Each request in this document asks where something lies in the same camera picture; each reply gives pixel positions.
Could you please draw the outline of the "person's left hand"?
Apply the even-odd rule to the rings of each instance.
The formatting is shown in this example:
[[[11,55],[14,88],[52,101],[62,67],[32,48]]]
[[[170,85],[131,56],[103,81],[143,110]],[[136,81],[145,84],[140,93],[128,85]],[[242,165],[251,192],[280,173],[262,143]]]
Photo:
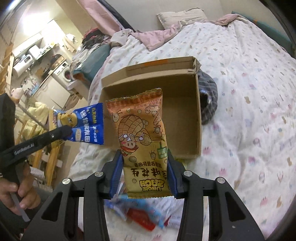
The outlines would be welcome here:
[[[25,163],[23,167],[23,179],[20,185],[10,182],[5,178],[1,178],[1,202],[14,214],[20,216],[14,201],[11,198],[11,193],[17,193],[22,198],[20,208],[22,210],[34,209],[40,203],[41,199],[33,186],[34,177],[31,174],[30,166]]]

